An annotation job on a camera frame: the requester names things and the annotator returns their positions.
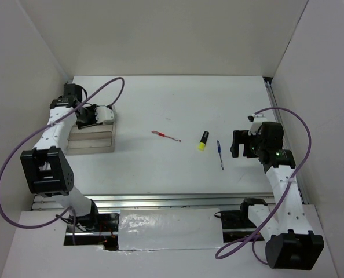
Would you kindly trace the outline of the yellow highlighter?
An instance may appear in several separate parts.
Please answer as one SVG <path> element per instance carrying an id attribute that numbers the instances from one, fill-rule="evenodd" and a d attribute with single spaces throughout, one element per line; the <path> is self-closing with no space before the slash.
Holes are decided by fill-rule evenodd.
<path id="1" fill-rule="evenodd" d="M 198 145 L 198 150 L 203 151 L 205 149 L 208 137 L 209 137 L 209 132 L 204 131 L 204 133 L 200 139 L 199 145 Z"/>

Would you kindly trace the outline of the blue pen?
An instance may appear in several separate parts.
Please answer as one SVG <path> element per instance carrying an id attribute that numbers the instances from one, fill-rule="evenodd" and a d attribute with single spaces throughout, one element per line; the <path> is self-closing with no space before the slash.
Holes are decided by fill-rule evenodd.
<path id="1" fill-rule="evenodd" d="M 223 164 L 223 160 L 222 160 L 222 153 L 221 153 L 221 144 L 220 141 L 217 140 L 217 150 L 218 150 L 218 155 L 219 155 L 219 161 L 220 161 L 220 166 L 221 166 L 221 170 L 224 170 L 224 164 Z"/>

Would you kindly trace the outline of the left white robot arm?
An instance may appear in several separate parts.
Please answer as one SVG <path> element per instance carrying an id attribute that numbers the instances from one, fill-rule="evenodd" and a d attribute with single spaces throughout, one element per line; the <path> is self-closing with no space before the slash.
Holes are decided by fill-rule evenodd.
<path id="1" fill-rule="evenodd" d="M 23 151 L 21 164 L 31 193 L 52 198 L 63 208 L 72 207 L 70 220 L 86 231 L 94 231 L 101 224 L 95 202 L 75 187 L 74 172 L 65 157 L 70 131 L 83 109 L 74 109 L 86 96 L 86 90 L 76 84 L 64 85 L 64 94 L 50 104 L 48 128 L 33 149 Z"/>

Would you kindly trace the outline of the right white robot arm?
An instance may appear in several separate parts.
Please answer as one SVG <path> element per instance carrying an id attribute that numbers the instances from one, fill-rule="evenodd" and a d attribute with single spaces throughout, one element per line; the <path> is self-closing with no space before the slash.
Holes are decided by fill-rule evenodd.
<path id="1" fill-rule="evenodd" d="M 250 130 L 235 130 L 230 151 L 234 158 L 244 146 L 246 158 L 258 158 L 270 182 L 278 209 L 262 199 L 246 198 L 239 220 L 246 227 L 264 227 L 266 261 L 272 269 L 312 270 L 323 248 L 323 237 L 314 233 L 306 218 L 290 150 L 283 148 L 284 130 L 276 122 L 253 123 Z"/>

